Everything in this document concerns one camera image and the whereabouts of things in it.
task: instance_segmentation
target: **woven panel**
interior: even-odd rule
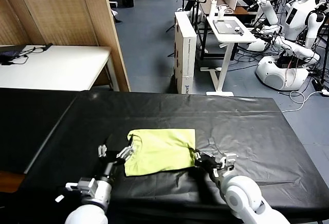
[[[28,36],[10,7],[8,0],[0,0],[0,44],[28,43]]]
[[[97,45],[85,0],[25,0],[46,43]]]
[[[36,45],[43,45],[45,41],[43,40],[39,29],[37,28],[24,0],[8,0],[15,14],[19,17],[22,23],[30,43]]]
[[[111,48],[113,66],[121,91],[130,91],[124,61],[108,0],[85,0],[100,46]]]

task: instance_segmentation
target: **green towel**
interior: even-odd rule
[[[133,135],[134,153],[124,164],[127,176],[139,176],[160,171],[194,166],[189,148],[195,149],[194,129],[139,129]]]

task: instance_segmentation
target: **black table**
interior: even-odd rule
[[[0,171],[28,172],[77,93],[0,88]]]
[[[220,158],[236,152],[236,169],[291,223],[329,218],[329,189],[273,99],[85,91],[75,99],[15,194],[20,223],[61,223],[77,198],[60,186],[93,175],[97,146],[109,136],[120,150],[138,128],[194,128],[197,148]],[[119,169],[109,223],[235,223],[216,186],[197,169],[125,177]]]

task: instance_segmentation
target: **white box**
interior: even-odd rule
[[[185,12],[175,12],[175,78],[179,94],[193,89],[196,33]]]

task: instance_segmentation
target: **white desk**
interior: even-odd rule
[[[224,92],[223,91],[223,85],[226,77],[226,73],[228,70],[228,66],[230,64],[232,51],[235,43],[252,43],[256,41],[256,38],[253,34],[238,20],[236,17],[233,16],[226,16],[224,20],[234,20],[237,22],[237,24],[240,26],[240,28],[243,30],[244,34],[220,34],[217,32],[217,29],[215,28],[213,21],[217,20],[217,18],[213,17],[207,17],[208,24],[210,25],[212,31],[214,32],[217,40],[219,43],[222,43],[220,45],[221,47],[227,47],[222,67],[218,67],[216,69],[202,69],[202,71],[209,71],[210,76],[212,79],[212,83],[215,88],[215,92],[208,91],[208,96],[234,96],[232,92]],[[216,71],[220,71],[220,77],[217,78]]]
[[[51,46],[29,54],[23,65],[0,65],[0,88],[89,90],[106,64],[113,72],[110,52],[108,47]]]

